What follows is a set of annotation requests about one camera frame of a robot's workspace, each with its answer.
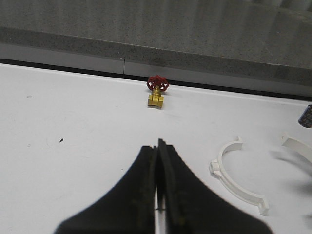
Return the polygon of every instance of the red handwheel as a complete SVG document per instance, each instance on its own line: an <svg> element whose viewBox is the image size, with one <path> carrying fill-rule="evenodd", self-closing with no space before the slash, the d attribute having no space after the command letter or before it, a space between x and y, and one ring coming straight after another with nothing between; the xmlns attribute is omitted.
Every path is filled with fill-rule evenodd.
<svg viewBox="0 0 312 234"><path fill-rule="evenodd" d="M159 75L150 77L146 84L150 90L153 90L156 86L159 86L161 91L166 91L166 89L169 87L169 83L167 82L166 78L160 77Z"/></svg>

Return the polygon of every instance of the white table surface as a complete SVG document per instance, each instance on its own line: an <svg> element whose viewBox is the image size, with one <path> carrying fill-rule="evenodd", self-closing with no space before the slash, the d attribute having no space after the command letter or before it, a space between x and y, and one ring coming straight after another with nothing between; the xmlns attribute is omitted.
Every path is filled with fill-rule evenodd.
<svg viewBox="0 0 312 234"><path fill-rule="evenodd" d="M274 233L311 233L312 165L280 143L286 130L312 145L312 129L297 123L310 103L170 85L160 110L147 107L149 94L141 81L0 64L0 233L53 233L109 191L141 146L158 138ZM224 156L225 168L267 197L268 216L209 172L237 135L245 144Z"/></svg>

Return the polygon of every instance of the dark cylindrical object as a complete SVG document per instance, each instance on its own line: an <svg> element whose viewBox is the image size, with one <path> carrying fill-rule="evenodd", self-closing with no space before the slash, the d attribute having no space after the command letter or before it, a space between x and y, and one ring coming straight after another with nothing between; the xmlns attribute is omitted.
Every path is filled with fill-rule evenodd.
<svg viewBox="0 0 312 234"><path fill-rule="evenodd" d="M312 127L312 105L309 105L302 116L300 117L299 121L301 126L305 128Z"/></svg>

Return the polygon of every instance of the valve handle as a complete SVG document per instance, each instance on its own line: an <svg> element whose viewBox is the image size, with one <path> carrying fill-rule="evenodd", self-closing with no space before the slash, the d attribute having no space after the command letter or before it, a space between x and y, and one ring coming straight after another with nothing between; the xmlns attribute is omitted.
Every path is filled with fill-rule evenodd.
<svg viewBox="0 0 312 234"><path fill-rule="evenodd" d="M153 90L156 86L159 86L161 91L166 91L166 89L169 87L169 83L167 82L166 78L160 77L159 75L150 77L146 84L150 90Z"/></svg>

